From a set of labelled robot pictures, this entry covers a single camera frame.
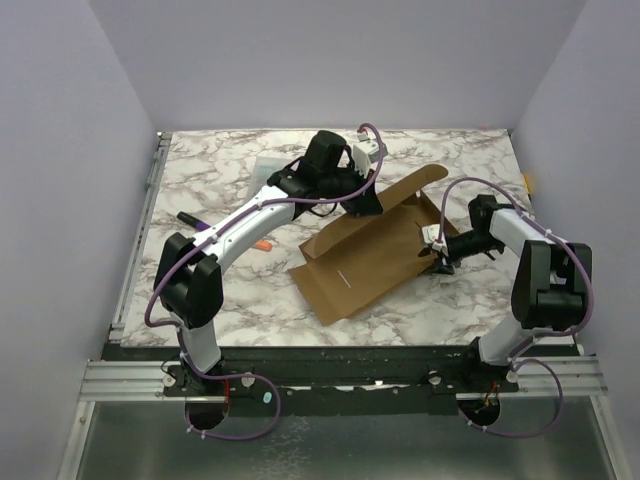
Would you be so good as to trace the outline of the brown cardboard box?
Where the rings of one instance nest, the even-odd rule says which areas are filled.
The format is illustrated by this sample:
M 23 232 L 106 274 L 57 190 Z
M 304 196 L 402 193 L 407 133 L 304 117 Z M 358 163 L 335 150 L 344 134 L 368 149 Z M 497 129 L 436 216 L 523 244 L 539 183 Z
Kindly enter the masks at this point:
M 421 229 L 439 223 L 440 207 L 422 188 L 447 176 L 427 164 L 378 194 L 380 215 L 343 214 L 299 245 L 305 263 L 289 274 L 322 325 L 362 313 L 433 264 L 419 255 Z

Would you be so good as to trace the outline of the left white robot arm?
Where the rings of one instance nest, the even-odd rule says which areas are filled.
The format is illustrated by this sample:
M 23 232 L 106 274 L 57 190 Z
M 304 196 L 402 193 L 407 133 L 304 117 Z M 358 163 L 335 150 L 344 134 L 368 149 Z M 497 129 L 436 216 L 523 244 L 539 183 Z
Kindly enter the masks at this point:
M 189 368 L 186 382 L 206 395 L 220 385 L 221 358 L 214 318 L 224 302 L 223 276 L 259 240 L 322 204 L 342 206 L 357 217 L 379 215 L 375 191 L 386 146 L 377 129 L 363 123 L 350 145 L 340 135 L 318 131 L 305 153 L 273 172 L 260 190 L 218 224 L 192 237 L 169 237 L 159 261 L 144 322 L 161 304 L 171 317 L 181 357 Z

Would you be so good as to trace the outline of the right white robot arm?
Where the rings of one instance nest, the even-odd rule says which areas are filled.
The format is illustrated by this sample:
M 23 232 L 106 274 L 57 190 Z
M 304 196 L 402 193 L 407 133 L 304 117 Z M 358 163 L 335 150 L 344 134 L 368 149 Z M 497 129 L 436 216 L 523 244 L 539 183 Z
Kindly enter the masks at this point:
M 593 311 L 592 249 L 568 242 L 538 225 L 525 211 L 479 195 L 468 205 L 471 229 L 446 234 L 439 224 L 421 229 L 422 256 L 437 256 L 436 268 L 452 273 L 476 255 L 491 257 L 510 250 L 518 259 L 510 313 L 488 334 L 476 339 L 472 359 L 459 367 L 461 383 L 481 391 L 536 340 L 572 336 Z

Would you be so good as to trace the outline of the clear plastic screw organizer box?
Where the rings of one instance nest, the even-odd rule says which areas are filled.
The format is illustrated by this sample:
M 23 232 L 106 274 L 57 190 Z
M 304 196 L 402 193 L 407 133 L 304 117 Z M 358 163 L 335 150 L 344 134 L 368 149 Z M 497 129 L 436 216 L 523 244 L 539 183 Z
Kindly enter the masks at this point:
M 288 164 L 289 160 L 284 158 L 259 156 L 255 160 L 251 179 L 264 184 L 274 172 L 282 170 Z

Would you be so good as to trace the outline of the orange capped marker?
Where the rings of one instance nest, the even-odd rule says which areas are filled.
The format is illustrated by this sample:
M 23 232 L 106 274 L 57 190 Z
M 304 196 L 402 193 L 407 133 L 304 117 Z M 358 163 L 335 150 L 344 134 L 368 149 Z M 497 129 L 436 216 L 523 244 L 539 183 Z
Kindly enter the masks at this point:
M 259 241 L 254 244 L 254 247 L 258 250 L 269 252 L 272 249 L 272 245 L 266 241 Z

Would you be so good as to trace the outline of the yellow tape piece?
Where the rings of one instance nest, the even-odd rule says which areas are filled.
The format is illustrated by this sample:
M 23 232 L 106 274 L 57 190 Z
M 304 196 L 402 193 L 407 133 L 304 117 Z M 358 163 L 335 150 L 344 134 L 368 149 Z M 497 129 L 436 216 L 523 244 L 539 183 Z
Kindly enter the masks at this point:
M 528 174 L 522 174 L 523 182 L 525 189 L 528 195 L 532 195 L 534 193 L 534 183 Z

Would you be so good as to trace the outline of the purple black highlighter marker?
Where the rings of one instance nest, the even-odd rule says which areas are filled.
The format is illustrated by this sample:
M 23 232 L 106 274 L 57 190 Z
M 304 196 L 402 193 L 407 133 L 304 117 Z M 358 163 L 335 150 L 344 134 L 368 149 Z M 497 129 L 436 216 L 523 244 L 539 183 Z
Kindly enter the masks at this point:
M 189 227 L 193 228 L 196 231 L 204 231 L 210 227 L 210 225 L 207 224 L 206 222 L 183 211 L 180 211 L 176 215 L 176 217 L 180 222 L 182 222 L 185 225 L 188 225 Z

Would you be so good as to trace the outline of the aluminium front extrusion rail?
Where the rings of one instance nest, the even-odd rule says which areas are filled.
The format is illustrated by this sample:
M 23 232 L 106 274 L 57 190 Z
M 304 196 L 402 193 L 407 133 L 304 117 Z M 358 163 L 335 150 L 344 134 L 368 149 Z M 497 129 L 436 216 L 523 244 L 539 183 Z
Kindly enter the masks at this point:
M 517 372 L 491 373 L 465 380 L 455 373 L 459 355 L 439 359 L 394 351 L 367 358 L 319 349 L 280 352 L 278 359 L 254 359 L 247 351 L 232 353 L 220 371 L 202 379 L 177 361 L 91 361 L 81 383 L 83 401 L 221 401 L 250 394 L 262 396 L 276 387 L 283 396 L 302 393 L 400 394 L 411 388 L 460 400 L 497 396 L 602 396 L 604 375 L 593 356 L 523 359 Z

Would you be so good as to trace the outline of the black metal base rail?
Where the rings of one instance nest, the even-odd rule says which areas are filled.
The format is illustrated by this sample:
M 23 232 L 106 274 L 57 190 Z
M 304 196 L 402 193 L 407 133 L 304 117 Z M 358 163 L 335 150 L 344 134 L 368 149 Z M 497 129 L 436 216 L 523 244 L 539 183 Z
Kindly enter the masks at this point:
M 504 367 L 482 367 L 467 346 L 224 347 L 215 375 L 250 373 L 278 388 L 297 416 L 454 415 L 456 397 L 518 386 Z

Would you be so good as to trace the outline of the aluminium side rail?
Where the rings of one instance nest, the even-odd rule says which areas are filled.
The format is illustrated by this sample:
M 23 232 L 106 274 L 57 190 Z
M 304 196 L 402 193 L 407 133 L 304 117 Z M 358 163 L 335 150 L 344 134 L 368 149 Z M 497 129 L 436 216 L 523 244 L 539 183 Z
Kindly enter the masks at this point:
M 127 261 L 123 284 L 119 291 L 116 308 L 109 327 L 107 342 L 110 344 L 120 344 L 124 335 L 127 314 L 132 294 L 135 289 L 142 252 L 148 234 L 153 208 L 159 192 L 159 182 L 162 178 L 173 133 L 158 132 L 157 136 L 157 147 L 152 156 L 149 174 L 144 184 L 144 201 L 133 238 L 133 246 Z

